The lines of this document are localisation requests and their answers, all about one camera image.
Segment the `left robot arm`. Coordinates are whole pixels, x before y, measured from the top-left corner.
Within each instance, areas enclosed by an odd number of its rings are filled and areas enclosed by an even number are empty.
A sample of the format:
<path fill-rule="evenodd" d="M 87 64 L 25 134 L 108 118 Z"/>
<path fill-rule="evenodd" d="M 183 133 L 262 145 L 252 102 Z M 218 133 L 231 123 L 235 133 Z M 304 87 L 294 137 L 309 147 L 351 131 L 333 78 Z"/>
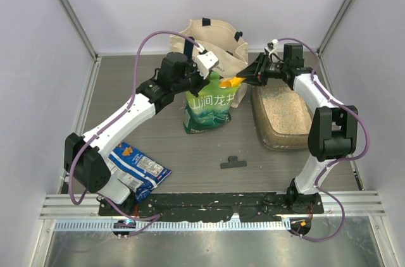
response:
<path fill-rule="evenodd" d="M 69 179 L 111 201 L 118 214 L 132 214 L 135 192 L 119 178 L 122 171 L 111 165 L 113 149 L 141 123 L 171 104 L 176 94 L 190 92 L 196 96 L 209 84 L 209 75 L 218 63 L 211 51 L 191 59 L 182 53 L 168 53 L 153 77 L 142 82 L 135 95 L 107 120 L 82 136 L 71 133 L 66 138 L 64 169 Z"/>

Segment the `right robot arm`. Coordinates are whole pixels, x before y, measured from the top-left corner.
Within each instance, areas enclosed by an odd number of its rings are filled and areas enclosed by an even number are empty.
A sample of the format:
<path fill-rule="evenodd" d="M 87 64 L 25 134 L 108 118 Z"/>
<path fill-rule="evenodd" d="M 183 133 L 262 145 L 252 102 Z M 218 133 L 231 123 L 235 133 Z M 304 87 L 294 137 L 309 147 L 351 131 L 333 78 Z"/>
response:
<path fill-rule="evenodd" d="M 280 79 L 298 93 L 313 114 L 308 135 L 309 158 L 287 188 L 283 207 L 292 213 L 307 213 L 320 201 L 321 184 L 336 163 L 356 150 L 358 110 L 334 98 L 320 83 L 315 71 L 304 65 L 305 44 L 286 38 L 283 56 L 276 55 L 277 39 L 268 43 L 248 67 L 238 72 L 247 84 L 264 86 Z"/>

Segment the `yellow plastic scoop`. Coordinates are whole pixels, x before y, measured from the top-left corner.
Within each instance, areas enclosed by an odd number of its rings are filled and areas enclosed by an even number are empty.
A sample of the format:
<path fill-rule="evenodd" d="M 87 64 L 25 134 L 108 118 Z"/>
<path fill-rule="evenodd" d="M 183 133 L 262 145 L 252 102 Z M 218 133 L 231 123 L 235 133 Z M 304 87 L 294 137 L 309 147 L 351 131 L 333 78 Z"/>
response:
<path fill-rule="evenodd" d="M 222 80 L 220 82 L 221 88 L 231 88 L 231 87 L 238 87 L 240 84 L 244 82 L 245 78 L 234 77 L 227 80 Z"/>

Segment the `green cat litter bag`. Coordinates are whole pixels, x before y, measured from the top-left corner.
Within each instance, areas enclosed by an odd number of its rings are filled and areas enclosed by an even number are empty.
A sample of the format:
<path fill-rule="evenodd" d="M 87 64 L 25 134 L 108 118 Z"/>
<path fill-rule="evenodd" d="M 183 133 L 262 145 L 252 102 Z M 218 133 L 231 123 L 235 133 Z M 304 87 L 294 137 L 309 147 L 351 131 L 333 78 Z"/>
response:
<path fill-rule="evenodd" d="M 198 96 L 189 91 L 185 93 L 184 129 L 187 134 L 220 128 L 232 120 L 229 109 L 240 85 L 220 87 L 220 84 L 220 75 L 213 72 L 209 77 L 209 84 L 200 90 Z"/>

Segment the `black bag clip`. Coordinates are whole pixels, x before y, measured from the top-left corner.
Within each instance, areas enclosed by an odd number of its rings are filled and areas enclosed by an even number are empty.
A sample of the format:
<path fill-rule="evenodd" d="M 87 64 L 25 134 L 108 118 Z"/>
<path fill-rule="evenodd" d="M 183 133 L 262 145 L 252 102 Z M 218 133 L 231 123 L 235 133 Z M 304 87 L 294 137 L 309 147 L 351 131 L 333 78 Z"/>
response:
<path fill-rule="evenodd" d="M 247 162 L 244 160 L 239 160 L 237 156 L 229 156 L 227 162 L 220 164 L 221 169 L 242 168 L 246 166 Z"/>

